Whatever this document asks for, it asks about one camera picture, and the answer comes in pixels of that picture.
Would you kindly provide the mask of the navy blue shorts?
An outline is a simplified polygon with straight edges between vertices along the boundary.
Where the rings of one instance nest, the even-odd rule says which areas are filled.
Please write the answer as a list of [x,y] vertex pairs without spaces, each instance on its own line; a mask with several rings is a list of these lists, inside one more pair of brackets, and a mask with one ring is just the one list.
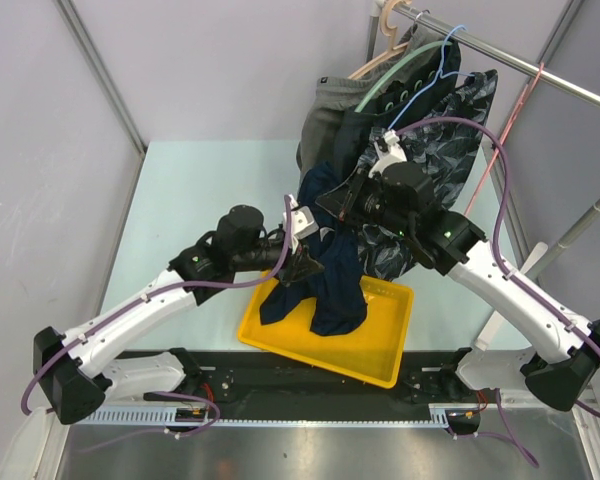
[[284,320],[302,301],[316,300],[310,331],[320,336],[345,335],[366,319],[367,303],[360,287],[363,268],[357,235],[320,208],[317,198],[340,185],[326,163],[310,169],[298,191],[298,202],[310,208],[318,231],[307,238],[310,256],[324,271],[288,286],[277,285],[259,308],[260,323]]

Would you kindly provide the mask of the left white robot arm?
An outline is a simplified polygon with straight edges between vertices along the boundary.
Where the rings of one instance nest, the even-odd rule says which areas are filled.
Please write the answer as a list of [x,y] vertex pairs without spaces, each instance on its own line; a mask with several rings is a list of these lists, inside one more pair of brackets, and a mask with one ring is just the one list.
[[52,327],[38,332],[32,383],[63,425],[78,423],[116,400],[194,397],[204,375],[185,349],[130,359],[121,353],[173,315],[240,288],[238,273],[261,272],[266,279],[290,284],[322,272],[307,241],[317,230],[310,209],[292,197],[285,200],[281,226],[272,232],[265,231],[260,210],[231,208],[214,230],[182,250],[131,298],[64,333]]

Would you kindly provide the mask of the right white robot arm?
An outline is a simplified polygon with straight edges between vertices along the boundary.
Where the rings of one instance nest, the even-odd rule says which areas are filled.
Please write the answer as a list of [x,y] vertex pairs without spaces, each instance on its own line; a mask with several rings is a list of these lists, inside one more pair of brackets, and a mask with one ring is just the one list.
[[600,367],[600,319],[565,308],[513,268],[479,227],[435,201],[431,180],[417,166],[394,163],[380,173],[360,167],[316,202],[353,228],[375,224],[397,235],[417,263],[478,295],[529,342],[517,351],[467,350],[441,376],[449,399],[525,388],[558,411],[577,404]]

